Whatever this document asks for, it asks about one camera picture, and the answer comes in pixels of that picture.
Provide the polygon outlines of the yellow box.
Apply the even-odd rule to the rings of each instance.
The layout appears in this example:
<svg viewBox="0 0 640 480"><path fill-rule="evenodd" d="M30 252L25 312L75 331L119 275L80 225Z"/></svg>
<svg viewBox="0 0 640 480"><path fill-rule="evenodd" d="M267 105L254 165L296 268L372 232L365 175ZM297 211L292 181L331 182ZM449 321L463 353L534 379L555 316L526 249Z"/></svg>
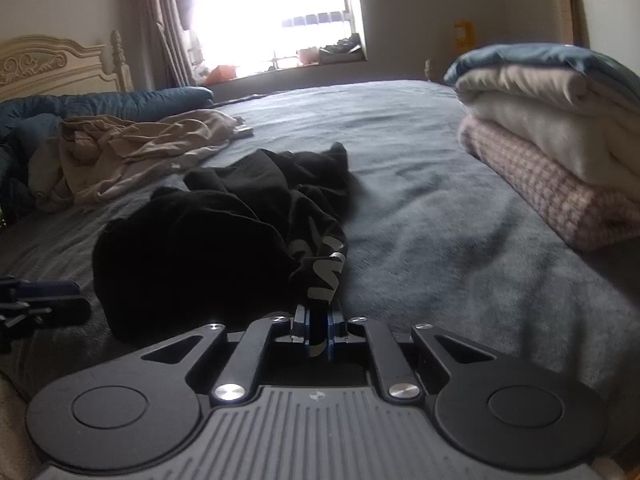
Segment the yellow box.
<svg viewBox="0 0 640 480"><path fill-rule="evenodd" d="M476 46L475 29L471 21L454 23L454 47L457 54L473 50Z"/></svg>

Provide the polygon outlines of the folded teal blanket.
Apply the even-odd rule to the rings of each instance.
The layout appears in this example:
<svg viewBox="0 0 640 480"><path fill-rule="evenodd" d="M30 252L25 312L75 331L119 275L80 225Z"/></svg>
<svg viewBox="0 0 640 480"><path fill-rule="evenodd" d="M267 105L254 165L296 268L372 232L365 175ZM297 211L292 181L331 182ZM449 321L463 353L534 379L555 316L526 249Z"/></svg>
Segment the folded teal blanket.
<svg viewBox="0 0 640 480"><path fill-rule="evenodd" d="M601 84L610 84L628 98L639 97L639 76L636 73L608 55L570 44L492 44L460 55L449 66L444 81L452 86L470 70L508 64L570 68Z"/></svg>

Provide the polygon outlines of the shoes on windowsill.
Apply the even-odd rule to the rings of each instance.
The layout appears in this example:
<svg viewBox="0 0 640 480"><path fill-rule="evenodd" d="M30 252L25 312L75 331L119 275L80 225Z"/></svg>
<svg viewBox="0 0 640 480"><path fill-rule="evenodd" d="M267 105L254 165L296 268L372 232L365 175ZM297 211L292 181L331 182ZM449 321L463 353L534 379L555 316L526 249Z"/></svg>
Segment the shoes on windowsill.
<svg viewBox="0 0 640 480"><path fill-rule="evenodd" d="M363 48L358 34L338 40L336 44L319 49L320 60L324 64L360 61L363 59Z"/></svg>

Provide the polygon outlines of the beige crumpled garment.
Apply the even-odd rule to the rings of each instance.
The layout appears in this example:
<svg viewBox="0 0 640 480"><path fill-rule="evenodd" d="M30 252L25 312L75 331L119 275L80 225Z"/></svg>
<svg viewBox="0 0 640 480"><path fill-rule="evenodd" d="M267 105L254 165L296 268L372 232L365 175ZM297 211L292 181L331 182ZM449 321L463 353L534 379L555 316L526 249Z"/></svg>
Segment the beige crumpled garment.
<svg viewBox="0 0 640 480"><path fill-rule="evenodd" d="M243 118L210 108L157 122L110 115L72 117L32 155L29 191L37 207L49 212L105 203L192 169L252 134Z"/></svg>

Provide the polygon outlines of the folded pink checked blanket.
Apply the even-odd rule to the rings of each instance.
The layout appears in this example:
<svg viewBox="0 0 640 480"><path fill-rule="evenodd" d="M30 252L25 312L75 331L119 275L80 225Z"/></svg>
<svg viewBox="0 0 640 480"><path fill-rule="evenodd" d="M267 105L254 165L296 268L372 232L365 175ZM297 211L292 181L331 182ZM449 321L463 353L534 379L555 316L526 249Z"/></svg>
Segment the folded pink checked blanket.
<svg viewBox="0 0 640 480"><path fill-rule="evenodd" d="M465 151L506 180L576 252L639 236L637 203L621 192L582 182L534 144L494 122L465 117L458 138Z"/></svg>

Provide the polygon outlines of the grey bed blanket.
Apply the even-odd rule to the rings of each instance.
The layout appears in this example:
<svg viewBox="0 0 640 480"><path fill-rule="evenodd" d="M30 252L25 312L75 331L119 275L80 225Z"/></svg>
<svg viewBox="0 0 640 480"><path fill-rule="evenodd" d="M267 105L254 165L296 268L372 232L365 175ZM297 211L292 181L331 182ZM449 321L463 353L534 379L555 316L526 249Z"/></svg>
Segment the grey bed blanket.
<svg viewBox="0 0 640 480"><path fill-rule="evenodd" d="M424 81L310 88L223 105L254 136L204 167L257 150L321 152L340 142L352 197L340 303L404 332L427 322L577 378L608 409L605 444L639 433L639 240L574 252L498 174L462 150L452 89ZM1 356L29 399L52 380L131 351L113 339L93 291L91 257L107 222L143 206L172 174L96 207L35 212L1 234L1 274L74 281L84 326L38 330Z"/></svg>

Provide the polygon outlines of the cream carved headboard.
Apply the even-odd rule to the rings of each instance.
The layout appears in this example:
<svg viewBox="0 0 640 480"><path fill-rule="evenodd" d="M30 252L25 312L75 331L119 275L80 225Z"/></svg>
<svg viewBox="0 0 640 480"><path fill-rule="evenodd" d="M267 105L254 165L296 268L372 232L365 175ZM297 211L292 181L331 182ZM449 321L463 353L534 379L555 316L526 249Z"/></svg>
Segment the cream carved headboard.
<svg viewBox="0 0 640 480"><path fill-rule="evenodd" d="M111 33L113 69L104 67L103 44L46 35L12 38L1 44L1 99L134 91L122 36Z"/></svg>

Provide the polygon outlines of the black t-shirt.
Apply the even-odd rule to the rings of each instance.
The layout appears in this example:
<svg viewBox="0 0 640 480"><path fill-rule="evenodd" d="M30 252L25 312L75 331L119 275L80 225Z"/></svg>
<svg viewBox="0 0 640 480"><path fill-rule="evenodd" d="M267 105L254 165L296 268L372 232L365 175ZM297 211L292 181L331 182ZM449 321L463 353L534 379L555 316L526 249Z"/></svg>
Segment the black t-shirt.
<svg viewBox="0 0 640 480"><path fill-rule="evenodd" d="M104 226L93 287L112 336L131 347L208 322L242 330L271 313L322 320L348 251L346 148L254 151L189 171Z"/></svg>

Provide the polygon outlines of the brown curtain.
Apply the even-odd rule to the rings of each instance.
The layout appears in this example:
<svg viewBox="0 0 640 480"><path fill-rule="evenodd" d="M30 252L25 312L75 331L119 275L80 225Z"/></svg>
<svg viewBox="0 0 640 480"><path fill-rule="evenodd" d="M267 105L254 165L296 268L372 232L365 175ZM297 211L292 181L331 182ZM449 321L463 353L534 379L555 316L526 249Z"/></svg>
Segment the brown curtain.
<svg viewBox="0 0 640 480"><path fill-rule="evenodd" d="M191 29L193 0L142 0L152 46L163 61L168 84L195 84L184 34Z"/></svg>

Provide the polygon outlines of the folded cream blanket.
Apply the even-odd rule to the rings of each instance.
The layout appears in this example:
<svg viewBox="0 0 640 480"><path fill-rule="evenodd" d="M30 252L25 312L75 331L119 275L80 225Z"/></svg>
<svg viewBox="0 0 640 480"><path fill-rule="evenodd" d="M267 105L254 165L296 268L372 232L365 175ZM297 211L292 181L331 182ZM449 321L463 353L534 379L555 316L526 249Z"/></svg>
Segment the folded cream blanket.
<svg viewBox="0 0 640 480"><path fill-rule="evenodd" d="M508 64L473 68L454 90L469 113L533 143L592 185L639 198L639 100L607 76Z"/></svg>

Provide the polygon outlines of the teal quilt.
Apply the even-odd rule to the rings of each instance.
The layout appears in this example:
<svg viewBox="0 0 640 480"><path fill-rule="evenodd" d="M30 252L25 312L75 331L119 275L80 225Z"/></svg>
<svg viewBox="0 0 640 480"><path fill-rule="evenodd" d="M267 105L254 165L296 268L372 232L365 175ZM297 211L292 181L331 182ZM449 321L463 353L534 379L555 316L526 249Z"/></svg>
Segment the teal quilt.
<svg viewBox="0 0 640 480"><path fill-rule="evenodd" d="M35 209L28 190L28 162L38 145L60 133L64 119L111 115L132 122L156 122L214 105L205 87L78 96L26 96L1 103L1 218L9 226Z"/></svg>

